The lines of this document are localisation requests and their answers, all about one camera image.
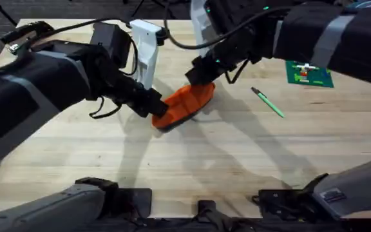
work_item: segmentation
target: floor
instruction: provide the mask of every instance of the floor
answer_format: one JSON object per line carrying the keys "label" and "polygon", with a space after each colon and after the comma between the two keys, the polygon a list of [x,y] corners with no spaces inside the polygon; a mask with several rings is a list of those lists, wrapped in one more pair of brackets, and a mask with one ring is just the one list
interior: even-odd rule
{"label": "floor", "polygon": [[[124,5],[122,0],[0,0],[0,4],[15,20],[21,18],[93,19],[116,15],[129,18],[139,2],[140,0],[128,0],[128,4]],[[188,5],[173,7],[173,13],[178,19],[189,19],[188,12]],[[151,0],[145,0],[135,18],[161,19],[162,15],[161,7]],[[0,14],[0,36],[12,29],[13,26]]]}

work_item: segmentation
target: white plastic part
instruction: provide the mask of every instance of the white plastic part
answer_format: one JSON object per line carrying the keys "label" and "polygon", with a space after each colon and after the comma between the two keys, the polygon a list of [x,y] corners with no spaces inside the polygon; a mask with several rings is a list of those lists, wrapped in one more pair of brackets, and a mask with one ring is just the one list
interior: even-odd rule
{"label": "white plastic part", "polygon": [[158,45],[156,33],[162,28],[143,20],[129,22],[133,40],[138,48],[138,67],[134,80],[141,82],[145,89],[153,85],[155,65],[157,63]]}
{"label": "white plastic part", "polygon": [[[193,22],[194,36],[197,44],[203,44],[218,37],[211,25],[207,12],[204,9],[206,0],[192,0],[190,7],[191,21]],[[205,57],[211,47],[199,49],[201,57]]]}

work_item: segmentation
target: wooden tabletop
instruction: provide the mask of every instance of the wooden tabletop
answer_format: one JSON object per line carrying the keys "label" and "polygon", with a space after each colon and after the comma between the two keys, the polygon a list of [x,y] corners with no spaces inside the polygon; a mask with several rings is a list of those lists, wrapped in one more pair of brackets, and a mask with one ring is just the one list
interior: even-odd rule
{"label": "wooden tabletop", "polygon": [[[56,28],[85,21],[44,20]],[[195,44],[190,21],[169,25],[179,41]],[[86,26],[54,38],[88,43],[92,31]],[[167,97],[185,85],[196,56],[166,41],[154,88]],[[0,66],[13,59],[4,50]],[[203,112],[163,135],[151,127],[150,117],[142,119],[128,107],[93,120],[88,113],[99,102],[83,101],[2,161],[0,210],[60,191],[75,179],[99,177],[125,188],[151,188],[154,217],[194,215],[199,199],[217,201],[230,216],[259,217],[249,201],[259,189],[302,188],[321,173],[371,160],[371,84],[337,73],[333,81],[335,88],[288,84],[284,62],[264,59],[248,65],[234,85],[219,78]],[[286,117],[271,111],[251,86]],[[105,110],[112,108],[108,102]]]}

